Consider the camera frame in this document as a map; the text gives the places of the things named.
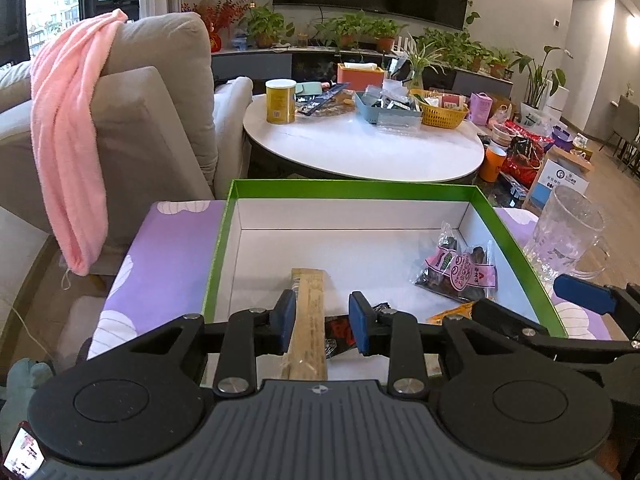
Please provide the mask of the pink towel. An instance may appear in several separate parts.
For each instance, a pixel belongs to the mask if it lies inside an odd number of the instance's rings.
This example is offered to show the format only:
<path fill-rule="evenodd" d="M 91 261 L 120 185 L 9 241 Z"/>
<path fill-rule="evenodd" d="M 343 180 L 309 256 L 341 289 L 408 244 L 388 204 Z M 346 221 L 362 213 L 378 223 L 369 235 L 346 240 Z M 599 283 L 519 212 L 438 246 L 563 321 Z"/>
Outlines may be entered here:
<path fill-rule="evenodd" d="M 46 44 L 30 64 L 32 152 L 44 209 L 67 267 L 85 276 L 108 229 L 91 101 L 122 10 L 87 18 Z"/>

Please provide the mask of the orange cup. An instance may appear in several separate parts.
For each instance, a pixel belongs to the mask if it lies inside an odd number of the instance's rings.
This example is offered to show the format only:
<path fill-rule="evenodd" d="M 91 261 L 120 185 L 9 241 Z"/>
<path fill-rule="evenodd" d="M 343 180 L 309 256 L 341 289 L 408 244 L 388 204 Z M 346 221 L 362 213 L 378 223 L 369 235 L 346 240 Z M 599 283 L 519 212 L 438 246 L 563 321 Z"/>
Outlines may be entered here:
<path fill-rule="evenodd" d="M 487 183 L 495 183 L 506 161 L 506 150 L 499 145 L 490 144 L 485 148 L 485 158 L 478 170 L 478 177 Z"/>

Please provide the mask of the clear glass mug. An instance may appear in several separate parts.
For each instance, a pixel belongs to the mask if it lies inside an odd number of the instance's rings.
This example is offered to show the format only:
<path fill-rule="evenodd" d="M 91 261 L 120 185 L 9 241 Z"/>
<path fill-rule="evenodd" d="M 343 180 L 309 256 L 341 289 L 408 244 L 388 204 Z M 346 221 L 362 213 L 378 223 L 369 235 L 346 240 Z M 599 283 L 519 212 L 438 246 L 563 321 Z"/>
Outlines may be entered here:
<path fill-rule="evenodd" d="M 551 191 L 523 252 L 544 286 L 551 287 L 561 274 L 593 280 L 610 258 L 604 228 L 595 204 L 574 188 L 559 185 Z M 579 261 L 593 249 L 601 253 L 600 263 L 593 270 L 579 270 Z"/>

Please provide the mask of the grey blue plastic tray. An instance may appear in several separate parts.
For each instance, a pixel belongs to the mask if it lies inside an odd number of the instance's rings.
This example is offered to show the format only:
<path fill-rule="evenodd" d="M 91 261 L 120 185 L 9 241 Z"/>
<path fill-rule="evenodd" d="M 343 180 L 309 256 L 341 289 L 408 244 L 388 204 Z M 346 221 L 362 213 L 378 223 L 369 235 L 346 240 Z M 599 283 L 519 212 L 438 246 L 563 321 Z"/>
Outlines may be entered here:
<path fill-rule="evenodd" d="M 363 92 L 354 94 L 356 110 L 370 125 L 379 127 L 414 128 L 422 122 L 422 113 L 418 110 L 404 110 L 401 107 L 373 106 Z"/>

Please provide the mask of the pink small box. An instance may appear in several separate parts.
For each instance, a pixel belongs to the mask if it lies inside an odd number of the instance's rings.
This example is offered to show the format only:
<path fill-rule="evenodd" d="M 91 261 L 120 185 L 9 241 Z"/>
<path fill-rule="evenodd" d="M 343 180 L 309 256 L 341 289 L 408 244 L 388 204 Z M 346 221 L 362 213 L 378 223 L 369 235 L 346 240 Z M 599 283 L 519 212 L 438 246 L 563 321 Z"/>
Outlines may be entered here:
<path fill-rule="evenodd" d="M 491 107 L 492 99 L 487 93 L 472 93 L 469 102 L 469 121 L 477 126 L 486 125 L 489 119 Z"/>

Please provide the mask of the yellow woven basket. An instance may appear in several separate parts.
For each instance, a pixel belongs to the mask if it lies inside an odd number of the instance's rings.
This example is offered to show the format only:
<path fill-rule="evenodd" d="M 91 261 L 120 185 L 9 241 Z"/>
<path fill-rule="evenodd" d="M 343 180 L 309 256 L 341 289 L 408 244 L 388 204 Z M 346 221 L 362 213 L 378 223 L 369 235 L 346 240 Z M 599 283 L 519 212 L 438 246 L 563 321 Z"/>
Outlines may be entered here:
<path fill-rule="evenodd" d="M 455 129 L 469 114 L 465 97 L 458 94 L 412 89 L 410 96 L 418 104 L 426 126 Z"/>

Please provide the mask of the red flower vase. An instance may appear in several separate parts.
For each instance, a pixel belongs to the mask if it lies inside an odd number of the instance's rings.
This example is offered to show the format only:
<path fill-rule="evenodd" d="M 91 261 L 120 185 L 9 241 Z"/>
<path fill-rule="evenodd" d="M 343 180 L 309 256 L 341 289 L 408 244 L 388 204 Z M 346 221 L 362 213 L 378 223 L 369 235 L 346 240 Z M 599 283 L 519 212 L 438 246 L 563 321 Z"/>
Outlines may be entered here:
<path fill-rule="evenodd" d="M 182 12 L 198 14 L 208 33 L 210 52 L 222 49 L 221 32 L 238 24 L 250 8 L 252 0 L 201 0 L 198 3 L 183 3 Z"/>

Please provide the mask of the green white cardboard box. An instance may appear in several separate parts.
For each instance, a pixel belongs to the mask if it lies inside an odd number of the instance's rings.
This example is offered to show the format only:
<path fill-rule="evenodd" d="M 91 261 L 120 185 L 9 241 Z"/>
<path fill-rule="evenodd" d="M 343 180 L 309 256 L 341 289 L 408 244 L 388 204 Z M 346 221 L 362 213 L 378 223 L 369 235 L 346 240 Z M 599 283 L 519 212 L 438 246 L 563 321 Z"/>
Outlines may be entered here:
<path fill-rule="evenodd" d="M 270 309 L 294 269 L 324 273 L 328 315 L 351 292 L 425 322 L 451 300 L 413 283 L 444 223 L 462 247 L 491 245 L 495 302 L 565 330 L 516 241 L 474 186 L 337 180 L 236 180 L 224 210 L 203 304 L 208 322 L 251 307 Z"/>

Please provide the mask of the blue white cardboard box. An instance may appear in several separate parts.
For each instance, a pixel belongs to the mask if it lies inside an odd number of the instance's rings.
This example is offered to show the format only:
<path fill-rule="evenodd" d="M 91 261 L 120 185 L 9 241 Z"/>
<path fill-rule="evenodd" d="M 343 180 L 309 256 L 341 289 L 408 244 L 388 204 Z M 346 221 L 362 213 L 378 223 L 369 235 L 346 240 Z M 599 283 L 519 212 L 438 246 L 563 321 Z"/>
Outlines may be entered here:
<path fill-rule="evenodd" d="M 591 162 L 553 145 L 544 154 L 541 166 L 525 197 L 523 208 L 540 214 L 552 190 L 561 185 L 585 194 L 590 172 L 593 172 Z"/>

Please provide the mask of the orange snack package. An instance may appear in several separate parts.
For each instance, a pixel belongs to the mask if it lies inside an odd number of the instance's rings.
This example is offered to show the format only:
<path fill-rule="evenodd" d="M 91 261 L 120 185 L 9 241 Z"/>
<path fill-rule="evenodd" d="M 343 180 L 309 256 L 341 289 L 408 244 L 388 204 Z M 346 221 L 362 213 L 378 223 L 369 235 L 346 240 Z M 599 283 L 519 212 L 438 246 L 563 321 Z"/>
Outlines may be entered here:
<path fill-rule="evenodd" d="M 459 304 L 457 307 L 437 313 L 426 320 L 430 325 L 442 325 L 445 318 L 452 318 L 458 316 L 459 318 L 472 318 L 472 309 L 474 302 L 466 302 L 465 304 Z"/>

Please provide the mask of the purple floral tablecloth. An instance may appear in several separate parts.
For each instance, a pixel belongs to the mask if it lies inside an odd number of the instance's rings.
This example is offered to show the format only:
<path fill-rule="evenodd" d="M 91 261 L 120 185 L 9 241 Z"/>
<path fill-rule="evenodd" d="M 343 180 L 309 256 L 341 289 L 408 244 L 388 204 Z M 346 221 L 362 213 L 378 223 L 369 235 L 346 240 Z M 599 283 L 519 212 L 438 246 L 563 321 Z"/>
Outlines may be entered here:
<path fill-rule="evenodd" d="M 120 267 L 89 348 L 111 350 L 179 315 L 203 314 L 210 268 L 227 202 L 154 205 Z M 494 209 L 521 249 L 536 219 L 525 211 Z M 565 334 L 580 339 L 608 336 L 600 318 L 550 298 Z"/>

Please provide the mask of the orange tissue box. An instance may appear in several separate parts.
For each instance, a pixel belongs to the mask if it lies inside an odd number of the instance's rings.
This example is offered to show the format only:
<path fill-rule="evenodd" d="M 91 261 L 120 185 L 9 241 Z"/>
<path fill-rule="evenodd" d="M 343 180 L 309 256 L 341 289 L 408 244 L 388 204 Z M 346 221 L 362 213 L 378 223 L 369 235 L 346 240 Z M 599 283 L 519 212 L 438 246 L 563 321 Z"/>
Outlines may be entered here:
<path fill-rule="evenodd" d="M 375 63 L 338 63 L 337 82 L 348 84 L 349 90 L 364 91 L 367 86 L 381 87 L 385 72 Z"/>

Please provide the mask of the tan snack bar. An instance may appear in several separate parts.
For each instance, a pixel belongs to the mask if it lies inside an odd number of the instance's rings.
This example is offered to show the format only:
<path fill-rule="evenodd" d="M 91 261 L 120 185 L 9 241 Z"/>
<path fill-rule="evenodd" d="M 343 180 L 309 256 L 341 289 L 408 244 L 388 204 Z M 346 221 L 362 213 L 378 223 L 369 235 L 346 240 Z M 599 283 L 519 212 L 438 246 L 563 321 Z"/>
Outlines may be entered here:
<path fill-rule="evenodd" d="M 283 358 L 281 378 L 322 382 L 326 369 L 324 271 L 295 268 L 291 273 L 296 298 L 292 338 Z"/>

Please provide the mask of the white round coffee table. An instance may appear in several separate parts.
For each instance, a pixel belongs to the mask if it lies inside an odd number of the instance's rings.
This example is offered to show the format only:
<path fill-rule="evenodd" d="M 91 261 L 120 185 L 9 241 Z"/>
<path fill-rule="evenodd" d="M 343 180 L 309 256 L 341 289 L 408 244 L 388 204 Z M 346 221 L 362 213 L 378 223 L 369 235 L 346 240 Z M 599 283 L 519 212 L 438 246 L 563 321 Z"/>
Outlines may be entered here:
<path fill-rule="evenodd" d="M 253 177 L 352 178 L 401 182 L 468 182 L 484 160 L 474 125 L 454 130 L 378 128 L 359 113 L 266 121 L 266 98 L 255 96 L 243 126 L 252 144 Z"/>

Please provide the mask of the yellow tin can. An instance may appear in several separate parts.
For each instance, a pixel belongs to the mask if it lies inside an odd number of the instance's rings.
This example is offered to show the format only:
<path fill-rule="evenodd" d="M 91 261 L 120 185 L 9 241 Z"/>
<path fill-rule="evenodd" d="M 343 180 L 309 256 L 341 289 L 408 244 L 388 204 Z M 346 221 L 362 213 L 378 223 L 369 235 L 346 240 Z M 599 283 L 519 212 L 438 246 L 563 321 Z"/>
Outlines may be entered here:
<path fill-rule="evenodd" d="M 295 90 L 293 79 L 271 79 L 266 82 L 266 121 L 273 125 L 295 122 Z"/>

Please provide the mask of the pink purple snack packet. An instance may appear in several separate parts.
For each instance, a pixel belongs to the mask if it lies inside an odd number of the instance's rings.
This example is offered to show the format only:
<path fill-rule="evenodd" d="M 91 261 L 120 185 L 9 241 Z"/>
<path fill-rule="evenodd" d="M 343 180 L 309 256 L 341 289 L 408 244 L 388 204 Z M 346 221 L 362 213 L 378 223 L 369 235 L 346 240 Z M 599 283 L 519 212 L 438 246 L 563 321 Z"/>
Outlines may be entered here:
<path fill-rule="evenodd" d="M 414 284 L 459 304 L 492 299 L 498 289 L 495 243 L 463 248 L 448 222 L 439 231 L 435 251 L 425 260 Z"/>

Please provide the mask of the large leafy floor plant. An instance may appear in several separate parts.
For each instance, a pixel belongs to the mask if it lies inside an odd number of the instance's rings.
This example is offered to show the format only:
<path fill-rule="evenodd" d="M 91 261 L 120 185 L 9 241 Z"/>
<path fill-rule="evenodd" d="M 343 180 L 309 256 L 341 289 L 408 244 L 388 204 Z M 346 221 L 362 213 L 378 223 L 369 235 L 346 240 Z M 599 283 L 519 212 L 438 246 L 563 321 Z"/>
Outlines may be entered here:
<path fill-rule="evenodd" d="M 549 55 L 554 51 L 561 50 L 571 60 L 574 56 L 567 49 L 555 46 L 544 46 L 544 59 L 541 63 L 536 58 L 515 50 L 510 68 L 516 67 L 520 74 L 527 73 L 527 84 L 525 90 L 524 103 L 530 107 L 538 108 L 544 92 L 546 92 L 548 82 L 551 82 L 549 96 L 554 96 L 559 88 L 566 84 L 566 75 L 560 68 L 547 68 L 546 63 Z"/>

